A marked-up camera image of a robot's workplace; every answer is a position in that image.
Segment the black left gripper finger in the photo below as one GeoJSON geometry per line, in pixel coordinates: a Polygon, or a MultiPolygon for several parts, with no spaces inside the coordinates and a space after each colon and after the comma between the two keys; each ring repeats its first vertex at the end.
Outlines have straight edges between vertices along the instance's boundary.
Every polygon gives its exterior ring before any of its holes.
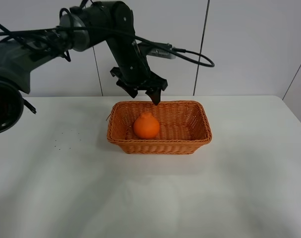
{"type": "Polygon", "coordinates": [[[132,98],[135,98],[138,95],[138,91],[132,87],[121,86],[121,88],[132,98]]]}

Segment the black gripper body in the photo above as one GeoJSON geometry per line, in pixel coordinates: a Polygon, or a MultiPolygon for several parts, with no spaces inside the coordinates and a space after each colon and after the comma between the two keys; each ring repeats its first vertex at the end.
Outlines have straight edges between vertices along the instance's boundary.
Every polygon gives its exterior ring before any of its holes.
{"type": "Polygon", "coordinates": [[[141,69],[119,68],[113,67],[110,71],[112,77],[116,77],[118,81],[116,85],[120,88],[128,90],[156,90],[157,88],[164,91],[168,82],[154,72],[144,74],[141,69]]]}

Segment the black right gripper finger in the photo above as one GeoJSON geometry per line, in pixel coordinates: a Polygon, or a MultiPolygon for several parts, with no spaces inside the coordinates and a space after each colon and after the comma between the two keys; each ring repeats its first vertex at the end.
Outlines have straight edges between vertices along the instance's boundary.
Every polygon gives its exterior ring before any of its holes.
{"type": "Polygon", "coordinates": [[[150,97],[152,103],[157,106],[161,101],[161,89],[149,89],[146,91],[146,94],[150,97]]]}

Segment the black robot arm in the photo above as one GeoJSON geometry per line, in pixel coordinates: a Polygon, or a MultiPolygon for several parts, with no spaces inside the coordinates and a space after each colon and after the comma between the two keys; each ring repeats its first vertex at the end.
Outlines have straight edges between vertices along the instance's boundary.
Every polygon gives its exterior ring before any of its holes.
{"type": "Polygon", "coordinates": [[[36,109],[23,97],[30,93],[30,74],[57,57],[70,60],[70,50],[83,52],[107,42],[117,63],[111,75],[131,97],[144,90],[160,103],[167,81],[150,70],[147,54],[160,45],[138,40],[132,10],[122,1],[97,1],[86,6],[62,8],[59,25],[49,30],[9,31],[0,40],[0,133],[13,127],[24,108],[36,109]]]}

